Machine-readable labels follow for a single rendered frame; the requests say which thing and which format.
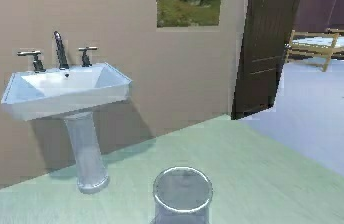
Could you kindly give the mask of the grey mesh waste bin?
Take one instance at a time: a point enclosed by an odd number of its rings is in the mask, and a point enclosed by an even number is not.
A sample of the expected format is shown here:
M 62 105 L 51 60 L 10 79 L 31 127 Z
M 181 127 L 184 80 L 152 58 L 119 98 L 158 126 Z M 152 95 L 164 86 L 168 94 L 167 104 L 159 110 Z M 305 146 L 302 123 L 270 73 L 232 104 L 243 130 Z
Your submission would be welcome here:
M 213 186 L 200 170 L 189 166 L 163 170 L 154 180 L 152 195 L 152 224 L 210 224 Z

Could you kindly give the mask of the window with green view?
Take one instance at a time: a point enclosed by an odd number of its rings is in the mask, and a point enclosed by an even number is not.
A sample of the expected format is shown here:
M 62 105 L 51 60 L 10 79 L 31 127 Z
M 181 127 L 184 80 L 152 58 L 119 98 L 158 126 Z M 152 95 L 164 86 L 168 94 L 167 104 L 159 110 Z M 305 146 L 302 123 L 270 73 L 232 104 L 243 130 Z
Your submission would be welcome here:
M 156 0 L 158 28 L 217 26 L 221 0 Z

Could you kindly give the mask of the dark brown room door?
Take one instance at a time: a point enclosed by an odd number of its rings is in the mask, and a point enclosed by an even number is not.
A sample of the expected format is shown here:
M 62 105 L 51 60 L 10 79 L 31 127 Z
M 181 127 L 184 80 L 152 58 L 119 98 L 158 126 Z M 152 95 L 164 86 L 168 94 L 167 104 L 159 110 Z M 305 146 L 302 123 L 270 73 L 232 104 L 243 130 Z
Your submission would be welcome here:
M 248 0 L 231 119 L 271 108 L 300 0 Z

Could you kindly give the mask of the dark curved faucet spout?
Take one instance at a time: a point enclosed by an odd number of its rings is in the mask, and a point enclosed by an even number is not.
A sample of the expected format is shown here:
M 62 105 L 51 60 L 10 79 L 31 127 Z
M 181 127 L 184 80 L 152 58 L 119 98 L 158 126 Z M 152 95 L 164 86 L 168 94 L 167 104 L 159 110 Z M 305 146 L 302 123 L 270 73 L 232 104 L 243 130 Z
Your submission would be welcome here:
M 69 65 L 67 62 L 65 49 L 64 49 L 63 42 L 62 42 L 62 37 L 58 31 L 54 32 L 54 39 L 55 39 L 56 47 L 57 47 L 56 52 L 57 52 L 57 57 L 59 60 L 59 68 L 60 69 L 68 69 Z

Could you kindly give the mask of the white pedestal sink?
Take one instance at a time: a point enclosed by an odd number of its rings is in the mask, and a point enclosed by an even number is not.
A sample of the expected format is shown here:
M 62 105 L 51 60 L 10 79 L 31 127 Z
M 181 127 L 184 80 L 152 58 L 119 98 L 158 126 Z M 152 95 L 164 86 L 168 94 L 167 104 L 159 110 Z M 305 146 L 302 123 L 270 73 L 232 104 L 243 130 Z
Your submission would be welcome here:
M 52 68 L 39 73 L 15 72 L 5 87 L 0 104 L 18 120 L 63 120 L 75 157 L 77 187 L 84 194 L 93 194 L 109 182 L 93 110 L 127 100 L 131 84 L 129 77 L 108 63 Z

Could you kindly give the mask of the wooden bed frame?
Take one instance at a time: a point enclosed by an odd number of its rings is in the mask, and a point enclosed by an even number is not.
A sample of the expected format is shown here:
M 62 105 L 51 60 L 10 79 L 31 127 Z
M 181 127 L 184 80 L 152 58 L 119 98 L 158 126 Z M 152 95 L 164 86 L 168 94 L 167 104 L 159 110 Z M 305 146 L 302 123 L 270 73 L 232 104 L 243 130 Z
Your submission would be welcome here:
M 326 72 L 333 57 L 344 58 L 344 30 L 327 28 L 324 32 L 293 30 L 287 44 L 285 62 L 300 62 L 294 56 L 305 56 L 303 64 L 320 67 Z

